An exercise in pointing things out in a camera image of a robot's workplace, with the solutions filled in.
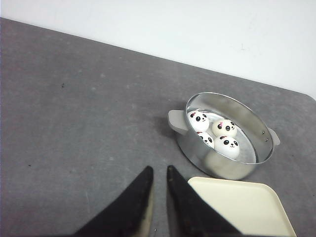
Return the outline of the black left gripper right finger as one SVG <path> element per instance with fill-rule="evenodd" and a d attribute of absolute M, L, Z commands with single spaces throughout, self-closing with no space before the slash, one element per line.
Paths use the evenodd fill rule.
<path fill-rule="evenodd" d="M 208 205 L 175 166 L 167 168 L 167 214 L 171 237 L 239 237 L 235 226 Z"/>

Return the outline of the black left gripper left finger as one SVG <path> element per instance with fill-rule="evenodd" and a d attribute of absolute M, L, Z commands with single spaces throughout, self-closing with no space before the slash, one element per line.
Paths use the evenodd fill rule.
<path fill-rule="evenodd" d="M 75 232 L 76 237 L 147 237 L 153 215 L 154 170 L 146 166 L 104 210 Z"/>

